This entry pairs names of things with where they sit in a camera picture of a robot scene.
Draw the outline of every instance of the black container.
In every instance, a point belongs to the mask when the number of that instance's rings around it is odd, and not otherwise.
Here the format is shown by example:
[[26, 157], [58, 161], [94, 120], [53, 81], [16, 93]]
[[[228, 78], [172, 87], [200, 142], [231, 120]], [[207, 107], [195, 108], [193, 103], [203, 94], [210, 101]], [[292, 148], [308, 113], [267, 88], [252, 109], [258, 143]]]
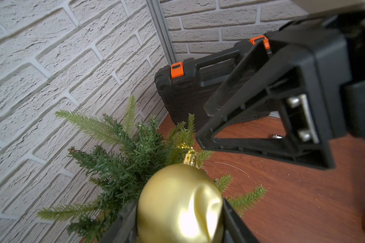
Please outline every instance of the black container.
[[[203, 109], [205, 102], [226, 80], [236, 65], [252, 47], [248, 40], [239, 41], [233, 48], [205, 56], [188, 58], [183, 62], [184, 75], [173, 78], [170, 66], [160, 68], [155, 75], [155, 83], [172, 121], [178, 124], [195, 114], [195, 129], [199, 130], [209, 119]], [[255, 73], [248, 70], [219, 104], [224, 104]], [[246, 122], [268, 116], [269, 112], [251, 112], [235, 123]]]

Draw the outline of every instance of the tool case handle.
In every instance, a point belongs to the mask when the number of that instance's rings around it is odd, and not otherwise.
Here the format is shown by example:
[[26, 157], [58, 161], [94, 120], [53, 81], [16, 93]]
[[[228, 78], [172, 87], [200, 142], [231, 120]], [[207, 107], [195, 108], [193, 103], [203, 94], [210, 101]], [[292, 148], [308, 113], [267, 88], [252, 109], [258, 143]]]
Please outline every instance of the tool case handle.
[[192, 63], [192, 65], [194, 65], [194, 81], [198, 82], [200, 86], [207, 86], [225, 81], [230, 74], [219, 77], [213, 77], [212, 75], [210, 75], [208, 77], [208, 75], [205, 74], [206, 68], [204, 67], [214, 65], [232, 58], [232, 62], [234, 63], [234, 65], [237, 65], [242, 60], [243, 55], [248, 52], [252, 46], [253, 45], [248, 40], [240, 41], [236, 43], [232, 48], [194, 60]]
[[247, 70], [253, 68], [257, 71], [269, 60], [264, 42], [258, 41], [257, 44], [251, 46], [248, 51], [245, 51], [243, 55], [241, 55], [239, 51], [232, 50], [232, 48], [230, 48], [219, 52], [218, 55], [214, 55], [209, 60], [201, 61], [200, 64], [197, 64], [197, 66], [201, 67], [203, 65], [205, 66], [205, 64], [210, 65], [213, 64], [214, 61], [219, 62], [219, 60], [222, 61], [222, 58], [223, 60], [227, 60], [231, 57], [235, 57], [237, 65], [203, 106], [205, 113], [207, 113], [210, 117], [214, 116], [220, 110], [221, 101], [233, 88], [233, 86], [238, 83]]

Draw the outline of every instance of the orange latch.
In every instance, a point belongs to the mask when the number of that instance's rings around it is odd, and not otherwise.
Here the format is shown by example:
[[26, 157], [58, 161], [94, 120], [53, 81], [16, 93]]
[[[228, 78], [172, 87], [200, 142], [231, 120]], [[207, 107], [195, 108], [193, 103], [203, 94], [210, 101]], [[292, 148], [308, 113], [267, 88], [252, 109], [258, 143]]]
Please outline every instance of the orange latch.
[[263, 44], [265, 45], [265, 49], [270, 49], [271, 46], [269, 45], [269, 40], [264, 35], [259, 35], [259, 36], [251, 38], [250, 43], [255, 45], [256, 41], [258, 41], [258, 40], [263, 40]]
[[175, 63], [172, 66], [170, 66], [170, 75], [172, 76], [172, 79], [184, 75], [184, 69], [183, 69], [182, 61], [179, 62], [179, 63]]

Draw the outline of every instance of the pine needle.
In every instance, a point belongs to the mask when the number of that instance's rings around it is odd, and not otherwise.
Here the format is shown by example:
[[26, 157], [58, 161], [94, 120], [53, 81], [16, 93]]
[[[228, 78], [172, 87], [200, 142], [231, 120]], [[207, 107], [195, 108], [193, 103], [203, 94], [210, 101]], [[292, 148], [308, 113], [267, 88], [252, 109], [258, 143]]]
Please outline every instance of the pine needle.
[[85, 116], [79, 112], [69, 112], [60, 110], [56, 112], [56, 116], [65, 118], [68, 122], [78, 127], [83, 133], [90, 135], [93, 139], [104, 141], [110, 145], [120, 143], [113, 128], [102, 120], [94, 116]]
[[222, 175], [220, 178], [214, 179], [215, 185], [218, 187], [220, 193], [224, 193], [232, 182], [231, 174]]
[[110, 181], [111, 181], [111, 178], [108, 178], [108, 179], [101, 179], [101, 178], [95, 178], [95, 177], [89, 178], [90, 183], [95, 184], [102, 188], [105, 186], [109, 186]]
[[202, 150], [197, 154], [197, 162], [199, 164], [199, 168], [201, 168], [203, 166], [204, 161], [211, 158], [213, 153], [214, 153], [214, 151]]
[[68, 204], [60, 205], [53, 208], [43, 208], [38, 212], [38, 216], [45, 220], [65, 221], [68, 219], [78, 219], [82, 215], [91, 215], [98, 210], [99, 201], [93, 201], [89, 204]]
[[181, 129], [183, 129], [186, 125], [186, 122], [180, 122], [179, 124], [177, 124], [174, 128], [170, 129], [168, 136], [166, 138], [166, 145], [170, 145], [171, 143], [174, 142], [173, 137], [176, 135], [176, 133], [180, 132]]
[[134, 95], [131, 95], [128, 98], [127, 110], [126, 114], [123, 117], [123, 130], [132, 135], [135, 125], [135, 115], [136, 115], [136, 99]]
[[246, 209], [252, 208], [266, 192], [262, 185], [260, 185], [253, 192], [238, 197], [228, 197], [226, 199], [236, 211], [243, 212]]
[[195, 134], [195, 115], [189, 114], [188, 116], [188, 145], [193, 146], [195, 139], [193, 138]]

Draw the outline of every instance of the wooden floor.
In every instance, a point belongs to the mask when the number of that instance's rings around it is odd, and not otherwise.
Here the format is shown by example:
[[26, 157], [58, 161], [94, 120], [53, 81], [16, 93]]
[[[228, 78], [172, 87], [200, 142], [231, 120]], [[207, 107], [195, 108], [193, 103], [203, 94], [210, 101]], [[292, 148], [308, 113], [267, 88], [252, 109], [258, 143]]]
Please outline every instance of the wooden floor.
[[[160, 132], [173, 126], [166, 117]], [[228, 127], [220, 136], [285, 135], [280, 119], [266, 117]], [[231, 173], [229, 195], [262, 184], [268, 192], [243, 221], [262, 243], [365, 243], [365, 140], [331, 141], [336, 169], [319, 171], [237, 153], [216, 152], [205, 163], [213, 178]]]

